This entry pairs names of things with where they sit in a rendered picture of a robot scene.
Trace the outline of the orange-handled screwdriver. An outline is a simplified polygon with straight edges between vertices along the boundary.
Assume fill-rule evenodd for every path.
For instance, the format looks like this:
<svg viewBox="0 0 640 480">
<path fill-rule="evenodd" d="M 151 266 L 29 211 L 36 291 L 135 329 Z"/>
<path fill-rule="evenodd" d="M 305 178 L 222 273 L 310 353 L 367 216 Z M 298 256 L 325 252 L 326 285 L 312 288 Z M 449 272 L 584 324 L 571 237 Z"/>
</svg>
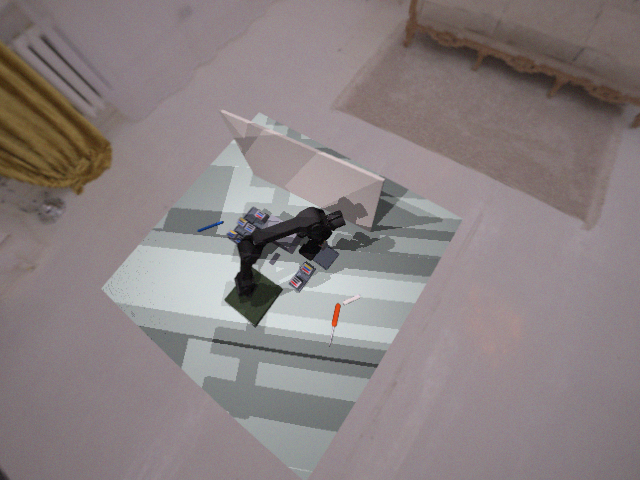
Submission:
<svg viewBox="0 0 640 480">
<path fill-rule="evenodd" d="M 331 340 L 332 340 L 332 335 L 333 335 L 333 331 L 334 331 L 334 326 L 337 325 L 337 321 L 338 321 L 338 317 L 339 317 L 339 312 L 340 312 L 340 304 L 336 304 L 335 306 L 335 311 L 334 311 L 334 316 L 333 316 L 333 320 L 332 320 L 332 333 L 331 333 L 331 338 L 330 338 L 330 342 L 329 342 L 329 346 L 331 345 Z"/>
</svg>

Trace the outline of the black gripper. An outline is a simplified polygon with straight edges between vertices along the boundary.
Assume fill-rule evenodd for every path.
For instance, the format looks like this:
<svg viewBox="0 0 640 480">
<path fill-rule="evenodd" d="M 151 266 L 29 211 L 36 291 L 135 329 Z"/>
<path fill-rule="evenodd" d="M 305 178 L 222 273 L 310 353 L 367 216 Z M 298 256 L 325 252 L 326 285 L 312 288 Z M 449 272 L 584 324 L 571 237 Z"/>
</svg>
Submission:
<svg viewBox="0 0 640 480">
<path fill-rule="evenodd" d="M 319 245 L 322 245 L 322 243 L 325 240 L 327 240 L 332 235 L 332 233 L 333 232 L 329 231 L 328 229 L 324 232 L 324 235 L 320 238 L 313 238 L 309 234 L 312 240 L 309 239 L 309 241 L 306 244 L 303 244 L 302 247 L 299 249 L 299 253 L 305 258 L 307 258 L 309 261 L 312 261 L 313 258 L 321 249 Z"/>
</svg>

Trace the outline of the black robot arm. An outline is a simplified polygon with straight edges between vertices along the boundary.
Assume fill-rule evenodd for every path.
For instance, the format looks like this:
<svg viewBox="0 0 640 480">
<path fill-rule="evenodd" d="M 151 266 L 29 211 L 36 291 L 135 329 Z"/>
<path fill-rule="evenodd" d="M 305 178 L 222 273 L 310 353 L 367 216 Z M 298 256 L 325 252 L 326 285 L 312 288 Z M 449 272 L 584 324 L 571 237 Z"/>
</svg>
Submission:
<svg viewBox="0 0 640 480">
<path fill-rule="evenodd" d="M 320 238 L 326 230 L 332 231 L 344 225 L 346 223 L 340 210 L 325 215 L 322 209 L 308 207 L 300 211 L 295 218 L 264 229 L 256 229 L 250 235 L 245 235 L 237 245 L 241 260 L 240 272 L 234 278 L 238 295 L 252 298 L 257 289 L 251 271 L 252 264 L 256 263 L 267 243 L 295 233 L 300 238 Z"/>
</svg>

